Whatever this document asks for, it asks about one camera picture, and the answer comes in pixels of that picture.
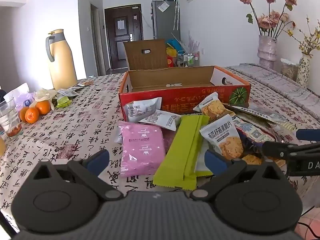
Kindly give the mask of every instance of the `cardboard box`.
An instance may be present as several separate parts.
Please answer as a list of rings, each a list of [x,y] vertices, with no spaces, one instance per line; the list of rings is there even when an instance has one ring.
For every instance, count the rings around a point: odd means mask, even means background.
[[[164,40],[124,42],[129,70],[168,67]]]
[[[124,75],[119,100],[125,120],[125,104],[156,97],[162,97],[161,110],[186,114],[192,113],[193,108],[213,92],[218,93],[221,102],[229,103],[238,88],[247,91],[244,93],[247,103],[250,83],[217,66],[133,70]]]

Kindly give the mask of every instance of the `flower vase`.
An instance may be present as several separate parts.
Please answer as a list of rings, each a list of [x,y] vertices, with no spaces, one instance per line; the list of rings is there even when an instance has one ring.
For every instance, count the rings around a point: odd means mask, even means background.
[[[303,87],[306,87],[308,85],[310,58],[310,55],[302,54],[302,57],[299,61],[297,83]]]
[[[259,35],[258,57],[259,64],[266,68],[274,68],[277,58],[276,39],[269,36]]]

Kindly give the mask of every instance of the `refrigerator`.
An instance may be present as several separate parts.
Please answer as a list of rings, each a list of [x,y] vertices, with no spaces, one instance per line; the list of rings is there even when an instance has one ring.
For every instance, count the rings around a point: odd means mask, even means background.
[[[159,7],[166,2],[169,7],[165,11],[161,11]],[[152,1],[151,3],[151,17],[153,22],[153,38],[156,39],[174,39],[171,33],[180,40],[180,26],[177,30],[178,14],[176,17],[175,30],[174,26],[174,15],[175,15],[175,1]]]

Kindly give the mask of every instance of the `calligraphy print tablecloth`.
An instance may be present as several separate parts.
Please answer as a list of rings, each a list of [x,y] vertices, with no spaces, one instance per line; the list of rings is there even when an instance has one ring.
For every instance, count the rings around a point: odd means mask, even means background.
[[[306,128],[320,128],[319,123],[307,112],[287,98],[243,74],[233,71],[252,84],[250,100],[266,106]],[[31,125],[23,125],[23,133],[7,139],[7,150],[0,159],[0,208],[9,222],[11,203],[20,186],[39,160],[50,159],[53,164],[68,160],[88,158],[101,149],[110,153],[109,166],[100,178],[122,192],[132,190],[163,191],[170,188],[153,184],[152,175],[120,177],[122,147],[114,143],[117,122],[123,120],[118,99],[118,89],[123,74],[102,76],[94,84],[82,89],[69,107],[51,111]],[[294,135],[281,133],[285,141],[296,141]],[[301,197],[310,189],[317,177],[289,178]]]

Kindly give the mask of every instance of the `doorway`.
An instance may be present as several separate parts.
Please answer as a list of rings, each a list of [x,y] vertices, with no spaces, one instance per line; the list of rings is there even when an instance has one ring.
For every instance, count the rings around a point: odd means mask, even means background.
[[[141,4],[105,9],[105,21],[111,70],[126,71],[124,42],[143,40]]]
[[[106,74],[106,69],[104,65],[102,41],[100,33],[100,18],[99,9],[94,5],[91,7],[91,30],[92,30],[92,41],[93,41],[93,52],[97,67],[98,76],[103,76]]]

